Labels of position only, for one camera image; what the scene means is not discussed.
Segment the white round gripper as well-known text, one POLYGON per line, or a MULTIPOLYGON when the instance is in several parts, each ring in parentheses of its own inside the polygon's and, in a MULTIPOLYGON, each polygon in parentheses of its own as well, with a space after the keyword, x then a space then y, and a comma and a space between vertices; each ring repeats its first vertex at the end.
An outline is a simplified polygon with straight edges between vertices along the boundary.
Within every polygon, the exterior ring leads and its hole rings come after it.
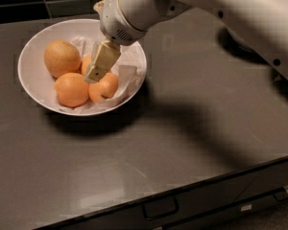
POLYGON ((91 61, 84 72, 89 83, 100 81, 111 70, 121 56, 119 45, 130 46, 146 34, 128 21, 119 0, 101 0, 93 9, 100 16, 100 30, 107 39, 93 46, 91 61))

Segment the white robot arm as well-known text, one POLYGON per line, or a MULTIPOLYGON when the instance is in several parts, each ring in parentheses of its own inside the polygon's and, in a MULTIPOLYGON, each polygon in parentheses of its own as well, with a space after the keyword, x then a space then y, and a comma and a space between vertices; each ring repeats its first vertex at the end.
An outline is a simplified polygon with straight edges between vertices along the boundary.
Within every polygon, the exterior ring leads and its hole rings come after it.
POLYGON ((102 0, 94 5, 100 30, 115 50, 193 8, 219 18, 234 39, 288 80, 288 0, 102 0))

